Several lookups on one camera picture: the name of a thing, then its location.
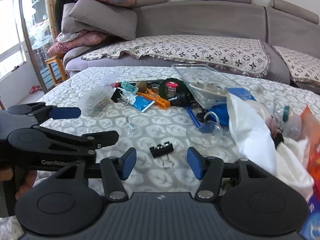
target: ribbed gray panel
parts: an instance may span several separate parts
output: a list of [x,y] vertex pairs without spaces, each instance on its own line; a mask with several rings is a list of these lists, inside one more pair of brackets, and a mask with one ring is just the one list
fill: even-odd
[[[20,240],[45,240],[25,235]],[[189,193],[134,193],[111,204],[87,230],[59,240],[302,240],[295,233],[276,238],[247,236],[234,230],[214,205],[199,203]]]

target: beige curtain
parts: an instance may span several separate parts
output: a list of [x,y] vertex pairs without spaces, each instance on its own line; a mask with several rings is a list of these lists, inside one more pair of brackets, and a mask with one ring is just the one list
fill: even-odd
[[45,0],[48,19],[50,22],[51,36],[54,43],[55,43],[56,37],[58,36],[58,30],[55,25],[55,3],[56,3],[56,0]]

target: red shoe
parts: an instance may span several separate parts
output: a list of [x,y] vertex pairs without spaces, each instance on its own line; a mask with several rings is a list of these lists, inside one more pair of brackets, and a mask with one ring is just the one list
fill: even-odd
[[30,90],[30,94],[38,92],[40,89],[40,86],[33,86]]

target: human hand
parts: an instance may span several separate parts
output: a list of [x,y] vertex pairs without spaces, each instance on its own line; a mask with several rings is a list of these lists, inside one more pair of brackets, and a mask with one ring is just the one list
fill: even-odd
[[[0,166],[0,181],[11,180],[13,177],[13,170],[10,166]],[[23,193],[32,188],[37,178],[37,171],[28,171],[26,174],[25,181],[20,186],[19,191],[15,197],[18,200]]]

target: patterned tablecloth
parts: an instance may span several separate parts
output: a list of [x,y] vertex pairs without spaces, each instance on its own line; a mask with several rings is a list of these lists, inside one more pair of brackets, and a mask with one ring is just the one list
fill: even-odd
[[[174,70],[168,67],[92,67],[63,82],[44,95],[40,101],[46,102],[47,105],[73,106],[81,96],[99,84],[103,75],[108,73],[118,73],[119,81],[177,77]],[[311,91],[264,79],[231,74],[227,76],[249,90],[262,104],[272,105],[274,98],[277,98],[281,106],[289,105],[297,114],[300,114],[308,104],[320,120],[320,96]],[[129,116],[134,127],[140,129],[141,136],[136,138],[127,135],[126,116]],[[137,163],[129,179],[124,181],[124,188],[129,196],[134,191],[194,194],[200,184],[186,161],[186,150],[190,146],[186,132],[194,125],[183,108],[170,107],[162,110],[153,106],[142,114],[131,106],[111,103],[97,117],[81,115],[80,118],[72,120],[48,120],[43,126],[74,135],[116,130],[119,133],[119,141],[114,146],[97,150],[97,162],[109,156],[120,157],[129,147],[136,148]],[[149,151],[149,147],[166,141],[172,142],[174,146],[174,152],[170,154],[170,160],[174,165],[170,169],[163,169],[162,160],[153,159]],[[215,155],[225,162],[236,161],[238,157],[233,151],[234,142],[225,138],[223,145],[218,150],[202,153]],[[45,178],[49,174],[49,172],[39,172],[38,179]],[[101,179],[90,179],[89,187],[101,195],[104,194]],[[15,217],[0,220],[1,240],[17,239],[21,234],[22,230]]]

